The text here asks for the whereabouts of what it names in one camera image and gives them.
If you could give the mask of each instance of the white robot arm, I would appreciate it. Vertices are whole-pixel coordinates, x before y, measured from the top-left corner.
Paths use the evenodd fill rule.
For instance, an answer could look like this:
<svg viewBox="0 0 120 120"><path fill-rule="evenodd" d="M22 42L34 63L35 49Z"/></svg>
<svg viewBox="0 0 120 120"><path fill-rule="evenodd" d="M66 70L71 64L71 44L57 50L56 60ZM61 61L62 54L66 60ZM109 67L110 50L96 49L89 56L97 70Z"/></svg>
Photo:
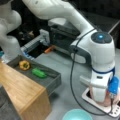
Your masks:
<svg viewBox="0 0 120 120"><path fill-rule="evenodd" d="M23 2L40 19L66 18L80 31L78 39L91 31L79 42L75 60L79 63L92 64L90 85L93 86L93 97L95 101L103 102L115 68L112 37L107 33L97 32L69 2L61 0L23 0ZM70 46L72 57L78 39Z"/></svg>
<svg viewBox="0 0 120 120"><path fill-rule="evenodd" d="M5 63L22 54L17 39L7 34L21 24L20 15L11 9L11 0L0 0L0 47L4 51Z"/></svg>
<svg viewBox="0 0 120 120"><path fill-rule="evenodd" d="M11 10L11 1L6 1L6 4L0 5L0 45L5 53L6 60L10 61L22 52L17 40L8 37L6 34L20 25L21 18L18 13ZM95 101L103 102L108 82L113 77L115 67L115 50L112 37L107 33L97 32L69 2L61 0L23 0L23 2L40 19L66 18L80 31L81 34L78 39L89 32L77 45L75 60L79 63L89 62L92 64L90 85L93 86L93 97ZM72 57L78 39L70 46Z"/></svg>

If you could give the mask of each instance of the black cable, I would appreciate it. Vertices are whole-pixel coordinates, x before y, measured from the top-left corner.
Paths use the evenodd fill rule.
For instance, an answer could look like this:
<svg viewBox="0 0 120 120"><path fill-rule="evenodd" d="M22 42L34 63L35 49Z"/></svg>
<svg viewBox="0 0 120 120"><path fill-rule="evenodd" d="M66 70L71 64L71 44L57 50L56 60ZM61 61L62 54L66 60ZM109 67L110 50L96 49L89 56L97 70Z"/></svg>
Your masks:
<svg viewBox="0 0 120 120"><path fill-rule="evenodd" d="M112 106L113 106L113 99L111 99L111 110L110 112L108 113L104 113L104 114L97 114L97 113L93 113L87 109L85 109L80 103L79 101L77 100L77 97L75 96L75 93L74 93L74 90L73 90L73 85L72 85L72 75L73 75L73 68L74 68L74 63L75 63L75 55L77 53L77 45L79 44L80 40L85 37L87 34L89 34L90 32L94 31L94 29L92 29L91 31L87 32L86 34L84 34L83 36L81 36L81 38L78 40L78 42L76 43L76 46L74 48L74 53L73 53L73 60L72 60L72 67L71 67L71 73L70 73L70 87L71 87L71 91L72 91L72 95L75 99L75 101L77 102L77 104L82 108L84 109L85 111L89 112L90 114L93 114L93 115L97 115L97 116L105 116L105 115L109 115L112 111Z"/></svg>

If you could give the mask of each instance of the wooden crate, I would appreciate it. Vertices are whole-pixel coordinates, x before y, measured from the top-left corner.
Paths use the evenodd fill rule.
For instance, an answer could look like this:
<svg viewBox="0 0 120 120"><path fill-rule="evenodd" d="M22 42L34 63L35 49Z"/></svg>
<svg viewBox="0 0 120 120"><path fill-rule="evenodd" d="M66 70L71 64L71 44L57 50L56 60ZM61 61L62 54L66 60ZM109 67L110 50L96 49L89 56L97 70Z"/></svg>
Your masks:
<svg viewBox="0 0 120 120"><path fill-rule="evenodd" d="M2 62L0 83L23 120L45 120L50 113L46 88Z"/></svg>

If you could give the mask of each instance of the table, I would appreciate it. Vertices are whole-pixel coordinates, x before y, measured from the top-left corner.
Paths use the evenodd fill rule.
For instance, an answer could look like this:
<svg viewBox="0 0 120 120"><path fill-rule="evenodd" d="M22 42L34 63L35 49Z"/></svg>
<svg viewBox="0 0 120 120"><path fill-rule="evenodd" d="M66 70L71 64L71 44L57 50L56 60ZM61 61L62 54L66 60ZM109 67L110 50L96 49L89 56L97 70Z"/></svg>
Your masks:
<svg viewBox="0 0 120 120"><path fill-rule="evenodd" d="M52 104L52 112L47 117L46 120L62 120L64 114L71 109L80 109L80 107L75 102L71 89L70 89L70 71L72 60L69 56L59 53L59 52L51 52L49 54L42 54L38 56L35 60L36 62L43 64L47 67L50 67L61 73L62 76L62 85L56 89L56 92L51 95L50 101ZM120 50L116 49L116 75L120 78ZM76 96L79 102L88 110L101 114L97 108L91 106L89 103L85 102L81 95L87 86L83 85L79 81L80 75L91 75L91 68L87 65L82 65L75 63L74 71L73 71L73 86ZM118 118L112 118L110 116L95 116L92 115L93 120L118 120Z"/></svg>
<svg viewBox="0 0 120 120"><path fill-rule="evenodd" d="M0 83L22 120L45 120L50 113L46 89L2 62Z"/></svg>

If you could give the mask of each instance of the gray surface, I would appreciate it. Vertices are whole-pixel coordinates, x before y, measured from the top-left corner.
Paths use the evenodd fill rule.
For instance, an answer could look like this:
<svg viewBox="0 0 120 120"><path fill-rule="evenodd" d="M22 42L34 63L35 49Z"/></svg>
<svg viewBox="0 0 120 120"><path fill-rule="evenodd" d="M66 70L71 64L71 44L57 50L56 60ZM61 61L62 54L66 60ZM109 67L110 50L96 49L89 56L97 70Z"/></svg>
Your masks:
<svg viewBox="0 0 120 120"><path fill-rule="evenodd" d="M116 75L120 77L120 50L116 50ZM37 62L40 64L43 64L45 66L48 66L58 72L62 75L62 85L56 89L55 93L52 94L50 100L52 105L52 112L47 117L46 120L62 120L64 114L71 110L71 109L77 109L80 108L77 103L75 102L71 90L70 90L70 70L71 70L71 58L69 56L57 53L57 52L51 52L49 54L42 54L37 59ZM79 102L88 110L95 112L95 113L102 113L95 107L91 106L87 102L85 102L81 95L84 92L84 90L87 88L86 86L82 85L79 82L79 76L80 75L86 75L90 76L91 74L90 67L86 65L80 65L75 64L74 72L73 72L73 86L76 93L76 96L79 100ZM94 116L92 115L93 120L118 120L118 118L112 118L110 116Z"/></svg>

